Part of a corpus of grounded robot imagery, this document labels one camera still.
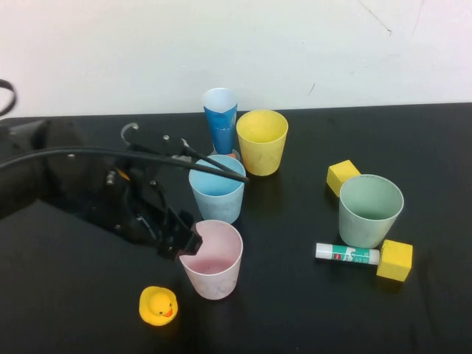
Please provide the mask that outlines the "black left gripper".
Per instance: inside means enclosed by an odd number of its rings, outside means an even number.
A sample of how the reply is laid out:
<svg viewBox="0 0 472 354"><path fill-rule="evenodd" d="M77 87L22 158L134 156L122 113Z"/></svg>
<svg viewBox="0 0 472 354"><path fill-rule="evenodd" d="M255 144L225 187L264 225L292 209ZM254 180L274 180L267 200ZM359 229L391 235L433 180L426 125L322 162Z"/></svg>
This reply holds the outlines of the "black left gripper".
<svg viewBox="0 0 472 354"><path fill-rule="evenodd" d="M174 260L194 256L203 244L195 218L187 211L168 220L169 206L158 183L159 164L120 158L107 170L94 205L94 223L135 244L157 247Z"/></svg>

